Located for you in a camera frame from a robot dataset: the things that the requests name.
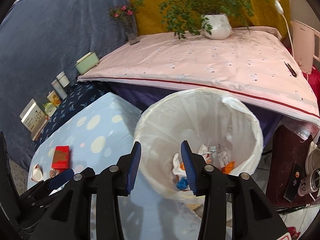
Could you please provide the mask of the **orange plastic bag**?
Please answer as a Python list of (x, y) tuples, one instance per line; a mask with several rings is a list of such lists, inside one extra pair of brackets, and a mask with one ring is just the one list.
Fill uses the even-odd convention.
[(221, 168), (221, 172), (224, 174), (230, 174), (230, 172), (233, 170), (234, 168), (234, 161), (231, 161), (230, 163), (228, 163), (226, 166)]

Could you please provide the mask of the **round red white paper cup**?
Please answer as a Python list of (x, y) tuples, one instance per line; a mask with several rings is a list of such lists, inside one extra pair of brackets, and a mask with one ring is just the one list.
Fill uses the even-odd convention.
[(40, 182), (43, 179), (42, 168), (39, 164), (35, 164), (31, 171), (30, 179), (34, 182)]

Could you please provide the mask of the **dark red scrunchie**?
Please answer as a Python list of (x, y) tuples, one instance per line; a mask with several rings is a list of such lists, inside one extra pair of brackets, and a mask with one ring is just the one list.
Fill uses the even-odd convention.
[(50, 178), (54, 178), (55, 176), (59, 175), (60, 174), (60, 171), (57, 170), (57, 169), (52, 169), (49, 171), (49, 177)]

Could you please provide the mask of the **white lined trash bin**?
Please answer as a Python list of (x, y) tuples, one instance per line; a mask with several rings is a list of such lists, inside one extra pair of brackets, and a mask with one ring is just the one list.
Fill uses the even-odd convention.
[(187, 140), (196, 153), (202, 145), (221, 146), (235, 166), (230, 174), (253, 174), (263, 151), (263, 133), (257, 117), (229, 92), (197, 88), (166, 96), (141, 115), (134, 133), (141, 143), (139, 169), (162, 197), (188, 204), (201, 203), (190, 190), (176, 187), (173, 158)]

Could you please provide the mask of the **smartphone on dark stool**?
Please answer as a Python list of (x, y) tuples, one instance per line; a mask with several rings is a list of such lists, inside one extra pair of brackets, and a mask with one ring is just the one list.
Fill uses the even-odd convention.
[(303, 168), (297, 163), (294, 163), (290, 177), (289, 177), (289, 181), (284, 193), (284, 198), (291, 203), (295, 200), (295, 197), (298, 193), (298, 189), (299, 189), (303, 174), (304, 174)]

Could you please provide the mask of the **white open gift box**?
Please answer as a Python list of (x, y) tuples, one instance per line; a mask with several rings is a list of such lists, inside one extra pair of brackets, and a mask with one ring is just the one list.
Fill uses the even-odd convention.
[(32, 141), (35, 141), (42, 129), (48, 122), (47, 115), (38, 106), (34, 99), (31, 99), (20, 114), (21, 123), (31, 133)]

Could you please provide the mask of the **orange patterned small box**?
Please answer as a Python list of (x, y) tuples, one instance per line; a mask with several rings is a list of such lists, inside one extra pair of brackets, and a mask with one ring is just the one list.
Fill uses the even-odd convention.
[(57, 95), (56, 91), (51, 91), (48, 96), (47, 99), (57, 108), (59, 107), (59, 105), (61, 104), (61, 99), (59, 98), (59, 96)]

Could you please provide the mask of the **navy floral cloth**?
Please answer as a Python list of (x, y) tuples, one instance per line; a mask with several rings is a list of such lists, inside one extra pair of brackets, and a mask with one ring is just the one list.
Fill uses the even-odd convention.
[(74, 84), (71, 93), (61, 102), (40, 132), (35, 141), (35, 150), (73, 116), (109, 92), (113, 90), (106, 82), (89, 81)]

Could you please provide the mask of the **tall white tube bottle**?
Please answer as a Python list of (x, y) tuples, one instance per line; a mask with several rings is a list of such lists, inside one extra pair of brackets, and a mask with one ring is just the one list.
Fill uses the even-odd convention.
[(59, 81), (57, 81), (57, 79), (52, 82), (52, 86), (62, 100), (65, 100), (65, 98), (67, 98), (67, 93), (60, 85)]

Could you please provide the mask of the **black hair clip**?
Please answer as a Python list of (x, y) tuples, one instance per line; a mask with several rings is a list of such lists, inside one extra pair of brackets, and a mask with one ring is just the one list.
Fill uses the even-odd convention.
[(291, 73), (291, 75), (292, 75), (293, 77), (297, 77), (297, 73), (296, 73), (295, 70), (291, 67), (291, 65), (290, 65), (289, 63), (286, 63), (286, 62), (285, 62), (285, 66), (287, 66), (289, 72)]

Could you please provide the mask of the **pink bed sheet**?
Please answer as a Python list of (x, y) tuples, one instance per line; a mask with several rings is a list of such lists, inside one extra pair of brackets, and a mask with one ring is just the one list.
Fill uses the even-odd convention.
[[(285, 62), (297, 73), (293, 77)], [(79, 81), (100, 80), (171, 90), (215, 88), (240, 101), (319, 125), (317, 99), (280, 40), (234, 29), (225, 40), (172, 33), (145, 35), (103, 57)]]

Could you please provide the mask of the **blue grey hanging blanket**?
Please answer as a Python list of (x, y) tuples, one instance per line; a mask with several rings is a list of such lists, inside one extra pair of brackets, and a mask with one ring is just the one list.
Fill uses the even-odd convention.
[(127, 41), (110, 9), (127, 0), (20, 0), (1, 23), (1, 131), (9, 157), (27, 170), (35, 153), (20, 114), (30, 100), (43, 104), (64, 72), (75, 81), (76, 61), (103, 57)]

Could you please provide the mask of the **pink electric kettle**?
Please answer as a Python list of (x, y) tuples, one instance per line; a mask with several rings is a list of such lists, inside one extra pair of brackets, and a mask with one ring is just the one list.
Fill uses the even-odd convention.
[(319, 62), (319, 31), (297, 20), (291, 26), (294, 59), (303, 73), (311, 74), (313, 62)]

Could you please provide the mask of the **glass vase pink flowers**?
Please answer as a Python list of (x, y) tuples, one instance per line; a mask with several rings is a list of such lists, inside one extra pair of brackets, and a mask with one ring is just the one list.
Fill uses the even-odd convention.
[(130, 45), (140, 42), (137, 34), (136, 21), (134, 16), (135, 7), (132, 5), (122, 5), (110, 10), (110, 15), (119, 21), (123, 26)]

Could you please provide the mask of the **potted green plant white pot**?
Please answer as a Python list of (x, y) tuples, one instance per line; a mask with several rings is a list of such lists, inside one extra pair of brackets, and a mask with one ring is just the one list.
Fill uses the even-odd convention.
[(162, 24), (179, 39), (186, 32), (200, 35), (200, 31), (213, 33), (209, 16), (226, 15), (248, 26), (248, 18), (254, 15), (252, 0), (161, 0), (158, 4)]

